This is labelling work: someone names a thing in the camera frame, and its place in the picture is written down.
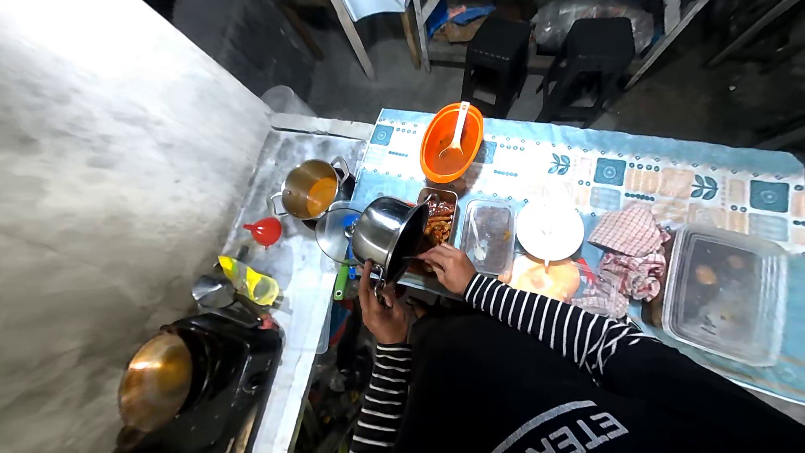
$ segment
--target clear plastic container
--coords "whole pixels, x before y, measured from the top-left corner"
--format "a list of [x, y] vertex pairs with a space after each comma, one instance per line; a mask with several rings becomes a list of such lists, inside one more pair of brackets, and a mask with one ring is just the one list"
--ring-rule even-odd
[[782, 346], [787, 257], [770, 241], [685, 225], [671, 251], [663, 329], [675, 339], [755, 367]]
[[500, 275], [514, 262], [514, 207], [506, 202], [472, 200], [467, 203], [460, 249], [478, 272]]

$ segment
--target black stool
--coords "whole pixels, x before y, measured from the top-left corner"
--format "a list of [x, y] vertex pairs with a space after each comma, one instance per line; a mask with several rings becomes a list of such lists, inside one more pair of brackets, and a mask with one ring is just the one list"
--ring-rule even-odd
[[[505, 118], [526, 80], [530, 33], [528, 23], [486, 18], [467, 46], [461, 100], [472, 103], [484, 116]], [[475, 98], [479, 87], [494, 93], [495, 102]]]
[[[543, 92], [543, 109], [536, 121], [584, 121], [589, 127], [617, 88], [634, 58], [632, 23], [625, 17], [578, 19], [568, 32], [562, 48], [537, 88]], [[599, 76], [598, 96], [592, 107], [565, 105], [568, 89], [584, 73]]]

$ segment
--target striped sleeve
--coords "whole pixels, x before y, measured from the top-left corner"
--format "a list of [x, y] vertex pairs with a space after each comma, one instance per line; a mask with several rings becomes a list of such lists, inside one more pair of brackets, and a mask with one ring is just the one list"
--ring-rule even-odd
[[369, 389], [349, 448], [354, 453], [391, 451], [403, 419], [411, 378], [411, 346], [378, 344]]
[[476, 310], [527, 333], [584, 368], [595, 380], [618, 349], [656, 341], [632, 322], [592, 314], [537, 293], [514, 289], [492, 277], [475, 274], [464, 299]]

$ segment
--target checkered cloth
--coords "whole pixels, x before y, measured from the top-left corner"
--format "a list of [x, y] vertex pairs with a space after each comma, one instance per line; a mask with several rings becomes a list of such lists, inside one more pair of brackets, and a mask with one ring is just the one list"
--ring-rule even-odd
[[670, 238], [648, 205], [633, 203], [623, 211], [602, 215], [588, 241], [609, 251], [601, 259], [596, 280], [588, 282], [582, 297], [570, 303], [621, 318], [630, 297], [646, 301], [656, 297], [666, 269], [663, 243]]

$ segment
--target red funnel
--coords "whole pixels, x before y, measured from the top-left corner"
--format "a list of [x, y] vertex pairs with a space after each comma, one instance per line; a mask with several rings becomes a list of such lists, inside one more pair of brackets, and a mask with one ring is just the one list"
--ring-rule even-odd
[[283, 225], [274, 217], [266, 217], [255, 223], [247, 223], [243, 227], [251, 231], [254, 241], [264, 247], [277, 242], [279, 236], [283, 233]]

